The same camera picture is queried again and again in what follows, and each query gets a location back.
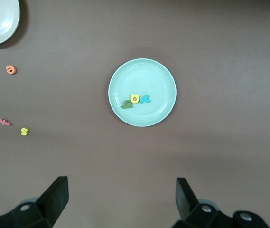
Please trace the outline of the green plate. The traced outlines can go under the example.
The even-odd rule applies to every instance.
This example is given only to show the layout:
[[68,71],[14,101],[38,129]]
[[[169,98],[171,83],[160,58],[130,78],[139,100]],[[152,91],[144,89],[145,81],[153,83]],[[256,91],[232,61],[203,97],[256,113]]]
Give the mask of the green plate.
[[[139,102],[122,109],[131,95],[149,95],[150,103]],[[170,71],[161,63],[147,58],[130,60],[113,74],[108,87],[109,103],[119,119],[136,126],[148,127],[163,121],[173,110],[177,87]]]

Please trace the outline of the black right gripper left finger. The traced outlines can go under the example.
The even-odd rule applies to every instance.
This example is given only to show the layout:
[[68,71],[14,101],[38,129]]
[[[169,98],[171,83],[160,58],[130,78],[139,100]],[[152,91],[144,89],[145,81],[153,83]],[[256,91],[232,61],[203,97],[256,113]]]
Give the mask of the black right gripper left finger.
[[68,203],[68,178],[59,176],[34,202],[0,216],[0,228],[52,228]]

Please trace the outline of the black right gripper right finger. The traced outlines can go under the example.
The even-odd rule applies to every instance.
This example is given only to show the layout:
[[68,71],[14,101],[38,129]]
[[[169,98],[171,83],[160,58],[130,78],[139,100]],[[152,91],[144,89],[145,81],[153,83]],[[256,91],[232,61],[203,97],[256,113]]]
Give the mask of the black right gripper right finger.
[[185,178],[176,179],[175,201],[180,220],[172,228],[270,228],[253,212],[240,210],[229,217],[209,203],[200,203]]

